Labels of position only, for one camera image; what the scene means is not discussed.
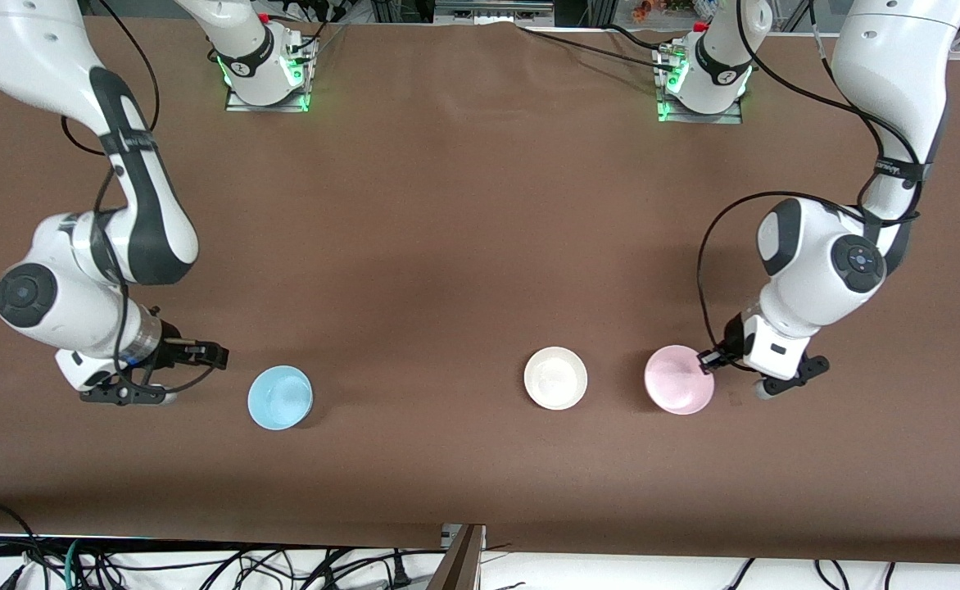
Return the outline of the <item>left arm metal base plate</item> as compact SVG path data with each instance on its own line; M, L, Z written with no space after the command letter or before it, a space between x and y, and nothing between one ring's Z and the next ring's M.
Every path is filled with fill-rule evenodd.
M715 65L708 71L694 46L683 39L653 49L659 122L735 125L742 122L741 98L752 66L742 70Z

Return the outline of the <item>blue bowl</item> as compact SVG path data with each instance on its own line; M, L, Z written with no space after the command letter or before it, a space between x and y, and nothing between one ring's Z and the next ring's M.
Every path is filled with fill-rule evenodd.
M247 393L247 410L252 421L263 429L291 429L308 417L315 403L311 381L290 365L264 370L252 381Z

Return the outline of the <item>pink bowl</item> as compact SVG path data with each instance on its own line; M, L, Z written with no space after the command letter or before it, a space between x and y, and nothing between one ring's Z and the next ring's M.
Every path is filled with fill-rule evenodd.
M674 415L693 415L713 398L713 376L701 369L698 352L685 345L667 345L653 352L642 377L649 399Z

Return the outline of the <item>grey metal equipment box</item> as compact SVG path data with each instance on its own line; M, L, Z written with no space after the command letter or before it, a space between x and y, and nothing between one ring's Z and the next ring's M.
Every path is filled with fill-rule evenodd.
M524 26L555 26L552 0L434 0L435 24L491 24L500 21Z

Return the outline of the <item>orange flower decoration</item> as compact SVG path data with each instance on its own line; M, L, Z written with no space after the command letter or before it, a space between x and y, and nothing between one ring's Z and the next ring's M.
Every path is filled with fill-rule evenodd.
M636 0L631 10L634 23L645 23L655 18L693 18L694 0Z

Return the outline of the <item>white bowl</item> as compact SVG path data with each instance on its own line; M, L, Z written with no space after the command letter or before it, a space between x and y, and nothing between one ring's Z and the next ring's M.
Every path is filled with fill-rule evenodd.
M523 385L538 406L562 411L582 400L587 391L588 373L576 352L565 347L545 347L526 362Z

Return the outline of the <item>brown table cover sheet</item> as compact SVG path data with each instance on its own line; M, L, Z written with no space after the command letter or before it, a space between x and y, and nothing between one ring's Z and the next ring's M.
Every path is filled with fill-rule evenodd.
M642 370L709 346L705 228L761 191L851 204L857 117L758 72L741 124L659 122L645 68L509 24L350 27L311 111L227 112L194 22L128 24L200 242L134 299L229 367L87 403L0 319L0 503L37 533L435 547L474 522L516 551L960 561L960 63L909 254L811 341L831 370L772 401L724 370L677 417ZM105 172L0 91L0 276ZM525 391L545 347L585 363L567 410ZM278 365L315 403L273 432L247 393Z

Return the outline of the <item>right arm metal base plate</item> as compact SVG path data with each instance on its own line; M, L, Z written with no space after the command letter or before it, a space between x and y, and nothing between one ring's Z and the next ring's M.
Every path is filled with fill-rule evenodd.
M318 55L315 41L304 41L301 31L293 29L266 31L269 39L262 47L269 52L264 60L260 52L247 62L217 53L228 86L226 111L309 111Z

